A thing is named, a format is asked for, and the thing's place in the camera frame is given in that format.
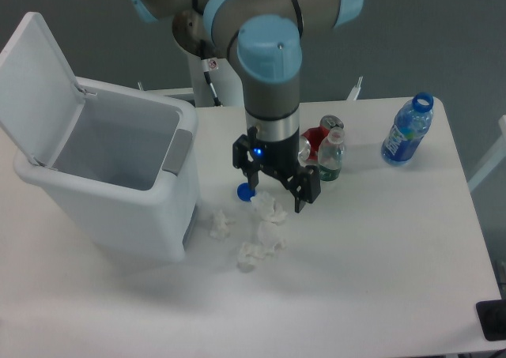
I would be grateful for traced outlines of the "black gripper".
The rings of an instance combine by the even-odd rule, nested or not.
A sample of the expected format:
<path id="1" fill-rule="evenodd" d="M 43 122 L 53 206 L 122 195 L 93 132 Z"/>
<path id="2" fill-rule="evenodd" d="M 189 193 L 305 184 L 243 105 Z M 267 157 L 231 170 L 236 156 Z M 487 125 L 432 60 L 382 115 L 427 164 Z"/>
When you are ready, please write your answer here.
<path id="1" fill-rule="evenodd" d="M 247 136 L 242 134 L 232 144 L 232 165 L 247 178 L 250 191 L 259 184 L 258 171 L 284 182 L 294 197 L 294 210 L 300 213 L 306 204 L 312 204 L 320 195 L 319 168 L 302 166 L 298 161 L 299 130 L 282 141 L 259 139 L 259 131 L 252 126 Z"/>

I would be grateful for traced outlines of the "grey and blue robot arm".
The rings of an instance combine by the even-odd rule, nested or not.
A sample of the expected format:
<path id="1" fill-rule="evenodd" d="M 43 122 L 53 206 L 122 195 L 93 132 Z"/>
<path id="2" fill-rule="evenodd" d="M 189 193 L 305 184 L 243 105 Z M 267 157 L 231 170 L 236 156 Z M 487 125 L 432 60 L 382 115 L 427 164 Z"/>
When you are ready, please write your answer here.
<path id="1" fill-rule="evenodd" d="M 255 189 L 259 173 L 294 197 L 296 210 L 320 194 L 316 166 L 298 158 L 300 41 L 355 19 L 364 0 L 131 0 L 148 22 L 186 11 L 202 18 L 206 38 L 239 76 L 247 131 L 232 146 L 232 163 Z"/>

